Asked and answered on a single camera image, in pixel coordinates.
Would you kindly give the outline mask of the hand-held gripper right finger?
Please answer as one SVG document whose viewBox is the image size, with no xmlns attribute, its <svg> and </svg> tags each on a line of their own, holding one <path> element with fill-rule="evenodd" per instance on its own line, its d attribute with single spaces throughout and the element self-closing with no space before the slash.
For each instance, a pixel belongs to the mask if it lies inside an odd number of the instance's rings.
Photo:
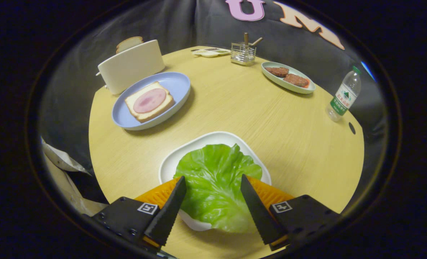
<svg viewBox="0 0 427 259">
<path fill-rule="evenodd" d="M 340 218 L 310 195 L 293 197 L 247 175 L 242 175 L 241 193 L 263 242 L 272 251 L 307 244 Z"/>
</svg>

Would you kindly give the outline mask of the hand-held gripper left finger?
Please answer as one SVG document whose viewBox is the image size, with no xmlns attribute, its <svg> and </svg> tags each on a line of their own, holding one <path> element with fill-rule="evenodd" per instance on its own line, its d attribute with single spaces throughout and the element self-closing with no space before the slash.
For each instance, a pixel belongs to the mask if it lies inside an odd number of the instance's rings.
<svg viewBox="0 0 427 259">
<path fill-rule="evenodd" d="M 160 252 L 172 231 L 186 191 L 185 177 L 177 177 L 137 198 L 120 197 L 92 219 L 134 245 Z"/>
</svg>

